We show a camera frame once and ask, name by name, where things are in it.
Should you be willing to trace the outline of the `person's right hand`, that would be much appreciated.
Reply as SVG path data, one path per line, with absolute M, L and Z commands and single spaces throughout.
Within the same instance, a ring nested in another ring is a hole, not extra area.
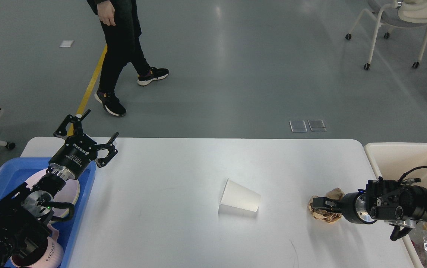
M 110 0 L 102 1 L 96 4 L 99 20 L 106 26 L 115 26 L 114 14 L 115 8 Z

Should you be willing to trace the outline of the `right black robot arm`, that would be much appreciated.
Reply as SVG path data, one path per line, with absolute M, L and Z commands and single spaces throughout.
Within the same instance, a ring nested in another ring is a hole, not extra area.
M 418 221 L 427 222 L 427 188 L 417 185 L 420 178 L 407 178 L 410 173 L 405 172 L 398 180 L 369 180 L 365 189 L 340 200 L 314 197 L 311 208 L 340 214 L 355 224 L 387 222 L 394 227 L 390 239 L 396 241 L 409 234 Z

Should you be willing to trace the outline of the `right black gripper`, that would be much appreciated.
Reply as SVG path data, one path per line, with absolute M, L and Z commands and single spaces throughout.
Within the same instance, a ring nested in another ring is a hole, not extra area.
M 366 208 L 366 194 L 362 192 L 349 193 L 341 200 L 332 200 L 328 197 L 314 197 L 312 208 L 316 213 L 326 215 L 327 213 L 342 214 L 346 220 L 355 224 L 373 224 L 373 219 Z

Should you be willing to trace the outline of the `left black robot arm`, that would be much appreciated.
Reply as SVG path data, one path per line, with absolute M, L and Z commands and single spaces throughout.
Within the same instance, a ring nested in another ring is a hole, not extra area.
M 65 222 L 75 215 L 73 203 L 55 201 L 55 196 L 68 180 L 79 179 L 90 163 L 101 168 L 117 154 L 114 141 L 118 132 L 105 144 L 98 144 L 83 132 L 81 123 L 89 113 L 87 110 L 81 117 L 66 116 L 54 132 L 64 145 L 33 187 L 21 183 L 0 199 L 0 268 L 12 256 L 33 256 L 42 246 L 54 249 L 49 239 L 56 239 L 57 234 L 50 229 L 50 221 Z

